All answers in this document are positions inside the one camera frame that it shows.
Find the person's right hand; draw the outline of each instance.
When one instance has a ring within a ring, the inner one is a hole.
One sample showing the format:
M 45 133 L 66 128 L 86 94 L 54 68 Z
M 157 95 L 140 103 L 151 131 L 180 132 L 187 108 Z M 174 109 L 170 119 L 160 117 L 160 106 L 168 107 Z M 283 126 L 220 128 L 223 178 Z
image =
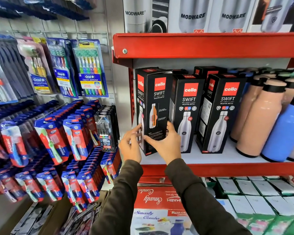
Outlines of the person's right hand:
M 158 151 L 168 165 L 174 159 L 181 158 L 181 136 L 176 133 L 173 124 L 169 121 L 167 130 L 169 131 L 168 136 L 160 141 L 153 140 L 147 135 L 144 135 L 143 138 Z

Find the person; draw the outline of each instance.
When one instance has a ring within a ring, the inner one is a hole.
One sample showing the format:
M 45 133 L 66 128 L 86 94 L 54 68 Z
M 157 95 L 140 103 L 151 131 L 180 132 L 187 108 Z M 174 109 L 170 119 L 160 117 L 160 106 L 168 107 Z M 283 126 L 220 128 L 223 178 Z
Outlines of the person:
M 141 153 L 137 142 L 137 131 L 141 124 L 126 132 L 119 144 L 124 165 L 114 180 L 114 187 L 98 217 L 94 221 L 92 235 L 130 234 L 134 203 L 137 196 L 137 183 L 143 175 L 140 165 Z M 144 135 L 165 160 L 168 176 L 181 198 L 193 226 L 200 235 L 251 235 L 223 206 L 206 190 L 203 181 L 195 176 L 181 158 L 180 135 L 168 122 L 167 137 L 155 141 Z

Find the hand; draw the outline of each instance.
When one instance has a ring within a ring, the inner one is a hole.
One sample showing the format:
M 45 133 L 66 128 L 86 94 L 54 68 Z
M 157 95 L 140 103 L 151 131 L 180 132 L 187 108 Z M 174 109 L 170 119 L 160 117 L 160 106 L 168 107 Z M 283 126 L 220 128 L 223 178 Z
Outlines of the hand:
M 123 154 L 124 161 L 130 159 L 140 163 L 142 160 L 142 155 L 139 150 L 139 142 L 137 142 L 137 137 L 141 136 L 141 133 L 137 133 L 137 131 L 141 126 L 142 124 L 139 124 L 134 129 L 127 131 L 119 144 L 119 149 Z
M 167 137 L 160 141 L 153 140 L 147 135 L 144 135 L 144 139 L 158 151 L 168 165 L 174 159 L 181 158 L 181 136 L 177 134 L 173 124 L 169 121 L 167 130 L 169 131 Z

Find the bottle base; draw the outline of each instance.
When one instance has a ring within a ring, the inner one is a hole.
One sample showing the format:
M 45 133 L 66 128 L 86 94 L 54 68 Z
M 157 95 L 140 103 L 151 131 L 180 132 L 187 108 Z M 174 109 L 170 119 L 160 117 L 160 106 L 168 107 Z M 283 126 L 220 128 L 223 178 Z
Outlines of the bottle base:
M 286 158 L 287 160 L 291 161 L 291 162 L 294 162 L 294 159 L 293 158 Z
M 258 156 L 252 156 L 252 155 L 245 154 L 245 153 L 241 152 L 240 150 L 238 150 L 237 148 L 235 148 L 235 149 L 239 154 L 243 155 L 244 157 L 247 157 L 247 158 L 256 158 L 256 157 L 258 157 Z
M 263 158 L 263 159 L 265 159 L 266 161 L 268 161 L 268 162 L 279 162 L 279 161 L 275 161 L 275 160 L 272 160 L 272 159 L 270 159 L 270 158 L 267 158 L 264 154 L 260 154 L 260 156 Z
M 233 142 L 237 142 L 237 140 L 235 140 L 235 139 L 232 138 L 231 136 L 229 136 L 229 138 L 230 138 Z

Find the sleeve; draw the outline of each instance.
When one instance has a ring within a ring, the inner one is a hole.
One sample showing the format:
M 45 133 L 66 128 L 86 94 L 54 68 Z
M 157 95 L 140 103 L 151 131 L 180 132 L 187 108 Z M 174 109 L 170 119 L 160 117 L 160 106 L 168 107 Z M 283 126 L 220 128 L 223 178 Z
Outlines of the sleeve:
M 203 181 L 193 174 L 183 159 L 170 162 L 165 173 L 200 235 L 251 235 L 206 190 Z
M 130 234 L 137 183 L 142 174 L 143 168 L 138 162 L 125 161 L 119 176 L 114 180 L 110 196 L 91 227 L 92 235 Z

